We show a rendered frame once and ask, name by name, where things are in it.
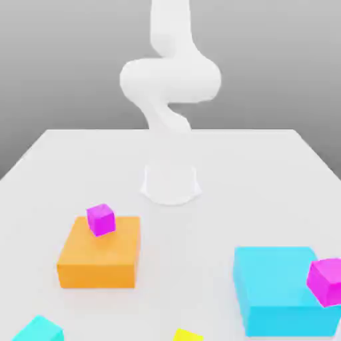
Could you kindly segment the large cyan box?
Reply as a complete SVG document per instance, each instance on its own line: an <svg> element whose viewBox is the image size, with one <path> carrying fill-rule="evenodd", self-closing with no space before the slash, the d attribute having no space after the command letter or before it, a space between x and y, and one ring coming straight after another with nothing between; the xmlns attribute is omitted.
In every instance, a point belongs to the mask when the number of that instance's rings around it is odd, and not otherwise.
<svg viewBox="0 0 341 341"><path fill-rule="evenodd" d="M332 337L341 307L323 307L306 285L307 246L238 246L233 280L248 337Z"/></svg>

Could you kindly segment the large orange box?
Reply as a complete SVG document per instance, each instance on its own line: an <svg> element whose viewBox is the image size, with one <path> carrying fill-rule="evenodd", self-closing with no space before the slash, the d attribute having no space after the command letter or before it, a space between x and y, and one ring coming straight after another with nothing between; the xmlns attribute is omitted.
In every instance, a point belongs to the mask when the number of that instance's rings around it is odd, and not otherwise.
<svg viewBox="0 0 341 341"><path fill-rule="evenodd" d="M102 236L76 218L57 262L61 288L134 288L140 246L137 216L118 216L116 230Z"/></svg>

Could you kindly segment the small yellow cube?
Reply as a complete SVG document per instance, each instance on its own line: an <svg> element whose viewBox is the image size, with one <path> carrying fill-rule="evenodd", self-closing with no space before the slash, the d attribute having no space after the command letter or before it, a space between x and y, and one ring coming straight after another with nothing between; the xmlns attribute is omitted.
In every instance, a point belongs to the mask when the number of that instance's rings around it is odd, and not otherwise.
<svg viewBox="0 0 341 341"><path fill-rule="evenodd" d="M175 332L173 341L203 341L203 336L178 328Z"/></svg>

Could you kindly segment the small magenta cube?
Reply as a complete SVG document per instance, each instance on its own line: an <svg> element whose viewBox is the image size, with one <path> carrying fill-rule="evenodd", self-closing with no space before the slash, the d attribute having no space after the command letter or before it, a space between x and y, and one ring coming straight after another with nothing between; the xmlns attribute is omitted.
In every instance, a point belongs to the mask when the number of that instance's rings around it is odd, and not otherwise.
<svg viewBox="0 0 341 341"><path fill-rule="evenodd" d="M93 206L86 212L89 228L96 237L116 230L115 214L107 204Z"/></svg>
<svg viewBox="0 0 341 341"><path fill-rule="evenodd" d="M341 258L312 261L306 285L323 307L341 305Z"/></svg>

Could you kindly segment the small turquoise cube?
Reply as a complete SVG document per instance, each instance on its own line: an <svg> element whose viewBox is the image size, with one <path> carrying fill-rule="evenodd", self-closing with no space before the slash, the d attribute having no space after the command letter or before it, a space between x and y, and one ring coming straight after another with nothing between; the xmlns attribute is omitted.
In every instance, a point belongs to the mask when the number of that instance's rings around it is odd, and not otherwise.
<svg viewBox="0 0 341 341"><path fill-rule="evenodd" d="M43 316L36 316L11 341L65 341L63 329Z"/></svg>

